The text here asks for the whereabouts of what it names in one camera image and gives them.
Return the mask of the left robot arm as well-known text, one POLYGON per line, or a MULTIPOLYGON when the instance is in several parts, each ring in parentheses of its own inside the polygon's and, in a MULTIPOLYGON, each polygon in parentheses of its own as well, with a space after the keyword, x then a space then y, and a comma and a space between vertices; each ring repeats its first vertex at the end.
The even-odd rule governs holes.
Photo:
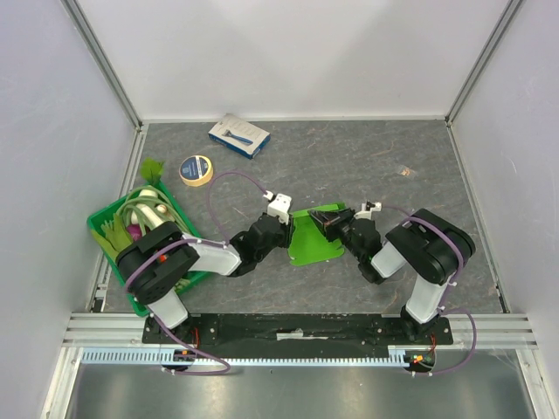
POLYGON ((289 214, 264 213, 228 243, 194 237, 165 222, 121 251, 116 266, 127 292, 162 322, 162 334, 182 343, 190 337, 192 324, 175 291, 179 280, 192 271, 243 276, 272 250, 288 248, 293 232, 289 214))

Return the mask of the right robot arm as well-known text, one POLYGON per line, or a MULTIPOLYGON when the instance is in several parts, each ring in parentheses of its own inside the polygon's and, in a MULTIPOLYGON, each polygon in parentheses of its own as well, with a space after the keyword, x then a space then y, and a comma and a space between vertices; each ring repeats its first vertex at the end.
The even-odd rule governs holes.
POLYGON ((400 333, 413 344, 431 334, 443 311, 450 283, 476 252, 473 239, 454 224, 427 209, 408 213, 381 238, 374 214, 380 203, 366 202, 359 210, 312 209, 309 215, 329 241, 338 240, 354 256, 363 277, 381 284, 405 265, 416 273, 415 284, 400 314, 400 333))

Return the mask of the green paper box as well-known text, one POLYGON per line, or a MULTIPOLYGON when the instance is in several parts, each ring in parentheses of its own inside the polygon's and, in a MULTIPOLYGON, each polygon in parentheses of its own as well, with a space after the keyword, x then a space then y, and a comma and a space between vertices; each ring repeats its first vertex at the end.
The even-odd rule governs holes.
POLYGON ((293 237, 287 250, 291 265, 305 266, 326 262, 344 254, 340 240, 329 242, 315 226, 310 209, 293 213, 293 237))

